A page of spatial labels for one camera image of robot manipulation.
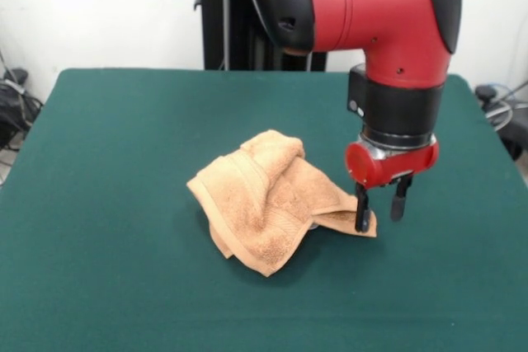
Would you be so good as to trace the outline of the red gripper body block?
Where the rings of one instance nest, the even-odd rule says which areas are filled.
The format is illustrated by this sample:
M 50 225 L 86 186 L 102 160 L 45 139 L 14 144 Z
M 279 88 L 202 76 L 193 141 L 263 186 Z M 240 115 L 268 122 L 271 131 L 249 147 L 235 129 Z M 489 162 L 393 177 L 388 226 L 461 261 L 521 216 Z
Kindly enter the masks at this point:
M 439 143 L 410 151 L 388 150 L 365 141 L 351 143 L 345 155 L 351 178 L 365 188 L 390 184 L 402 176 L 413 176 L 433 167 L 439 157 Z

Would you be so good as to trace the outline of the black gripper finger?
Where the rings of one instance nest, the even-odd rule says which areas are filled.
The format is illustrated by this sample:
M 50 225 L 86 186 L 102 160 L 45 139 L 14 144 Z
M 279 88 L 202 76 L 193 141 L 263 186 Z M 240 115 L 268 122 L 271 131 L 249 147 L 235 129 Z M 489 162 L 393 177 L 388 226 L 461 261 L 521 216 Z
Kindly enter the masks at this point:
M 402 176 L 397 183 L 393 197 L 390 216 L 392 219 L 401 219 L 404 215 L 408 189 L 413 183 L 413 176 Z
M 369 196 L 367 189 L 360 184 L 356 183 L 356 198 L 357 198 L 357 208 L 356 208 L 356 231 L 357 232 L 367 232 L 370 226 L 370 204 Z

